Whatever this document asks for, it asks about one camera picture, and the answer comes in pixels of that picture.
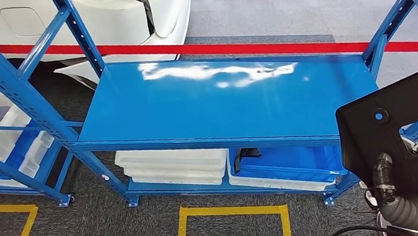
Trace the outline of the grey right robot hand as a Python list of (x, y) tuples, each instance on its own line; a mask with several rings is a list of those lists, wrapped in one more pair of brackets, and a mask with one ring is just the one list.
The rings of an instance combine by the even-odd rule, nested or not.
[(373, 167), (373, 192), (379, 207), (395, 201), (396, 188), (392, 178), (392, 158), (382, 152)]

